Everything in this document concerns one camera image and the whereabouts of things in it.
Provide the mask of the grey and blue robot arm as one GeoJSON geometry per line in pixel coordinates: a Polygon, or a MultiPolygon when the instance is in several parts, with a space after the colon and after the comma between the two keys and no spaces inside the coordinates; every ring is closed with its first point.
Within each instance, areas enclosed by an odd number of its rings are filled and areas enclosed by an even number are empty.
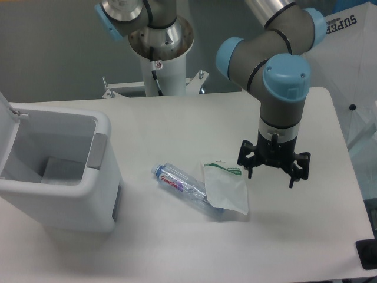
{"type": "MultiPolygon", "coordinates": [[[[231,37],[216,54],[216,67],[229,81],[259,100],[257,143],[243,141],[237,164],[249,173],[266,165],[280,168],[291,182],[309,177],[310,153],[295,145],[311,68],[302,54],[321,43],[326,21],[295,1],[248,1],[264,33],[253,40],[231,37]]],[[[186,68],[171,67],[193,45],[190,24],[177,14],[176,1],[100,1],[95,11],[115,40],[128,38],[144,66],[148,96],[186,93],[186,68]]]]}

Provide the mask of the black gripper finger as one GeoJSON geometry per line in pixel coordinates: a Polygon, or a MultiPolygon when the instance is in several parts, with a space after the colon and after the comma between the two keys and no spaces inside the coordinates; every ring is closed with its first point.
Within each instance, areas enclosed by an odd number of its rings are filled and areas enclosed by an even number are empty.
{"type": "Polygon", "coordinates": [[[289,188],[292,189],[294,182],[308,180],[311,153],[303,152],[293,154],[293,159],[285,166],[285,173],[290,176],[289,188]]]}
{"type": "Polygon", "coordinates": [[[240,146],[237,164],[247,170],[247,177],[252,178],[253,169],[259,167],[259,154],[257,146],[247,140],[243,140],[240,146]]]}

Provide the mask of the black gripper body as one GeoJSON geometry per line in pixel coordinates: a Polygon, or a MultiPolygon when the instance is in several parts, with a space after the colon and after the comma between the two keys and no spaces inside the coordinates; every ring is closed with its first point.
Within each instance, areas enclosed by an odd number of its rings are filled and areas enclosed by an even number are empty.
{"type": "Polygon", "coordinates": [[[255,153],[257,165],[266,165],[281,169],[290,169],[295,157],[297,137],[284,143],[265,139],[260,133],[257,138],[257,151],[255,153]]]}

